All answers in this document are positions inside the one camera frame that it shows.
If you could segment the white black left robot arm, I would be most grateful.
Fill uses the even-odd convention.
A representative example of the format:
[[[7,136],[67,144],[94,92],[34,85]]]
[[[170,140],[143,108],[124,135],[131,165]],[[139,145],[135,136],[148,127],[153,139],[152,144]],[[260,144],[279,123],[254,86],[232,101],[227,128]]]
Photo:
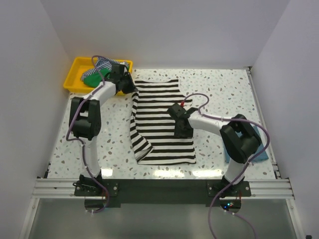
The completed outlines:
[[[136,89],[124,63],[113,64],[108,73],[102,74],[99,70],[97,73],[101,77],[99,85],[87,95],[71,100],[69,129],[66,134],[66,140],[78,141],[82,150],[83,172],[75,187],[91,195],[108,193],[102,183],[97,155],[97,137],[102,126],[101,106],[118,92],[128,94]]]

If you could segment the black white striped tank top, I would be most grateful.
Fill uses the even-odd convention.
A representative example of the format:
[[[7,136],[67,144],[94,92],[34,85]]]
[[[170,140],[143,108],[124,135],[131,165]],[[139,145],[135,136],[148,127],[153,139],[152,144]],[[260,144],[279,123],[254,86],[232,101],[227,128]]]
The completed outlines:
[[[174,136],[175,121],[167,111],[173,104],[185,100],[179,89],[179,80],[137,80],[135,86],[130,139],[137,164],[195,164],[193,139]]]

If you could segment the blue ribbed tank top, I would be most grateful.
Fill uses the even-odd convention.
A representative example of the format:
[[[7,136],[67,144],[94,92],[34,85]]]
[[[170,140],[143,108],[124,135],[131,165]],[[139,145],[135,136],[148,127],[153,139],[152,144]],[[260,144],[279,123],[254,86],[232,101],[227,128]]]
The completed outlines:
[[[256,125],[253,125],[253,129],[258,134],[258,136],[260,136],[259,128]],[[256,151],[256,153],[259,153],[263,148],[264,148],[264,144],[262,143],[258,147],[258,150]],[[225,154],[225,163],[229,163],[231,158],[230,158],[225,146],[224,146],[224,154]],[[260,163],[260,162],[266,161],[268,159],[269,159],[269,157],[268,157],[266,151],[263,151],[260,155],[258,155],[256,158],[254,158],[252,163]]]

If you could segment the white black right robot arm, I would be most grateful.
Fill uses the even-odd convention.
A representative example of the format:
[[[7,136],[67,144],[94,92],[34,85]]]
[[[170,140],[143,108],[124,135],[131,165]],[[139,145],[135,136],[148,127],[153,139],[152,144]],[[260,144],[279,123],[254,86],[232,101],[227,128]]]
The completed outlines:
[[[262,144],[251,122],[241,114],[233,118],[222,118],[202,114],[199,109],[193,107],[186,110],[177,103],[169,107],[167,112],[174,120],[174,137],[192,138],[193,131],[200,129],[222,138],[230,160],[227,171],[215,186],[215,190],[223,190],[229,196],[238,192],[239,184],[244,179],[244,167]]]

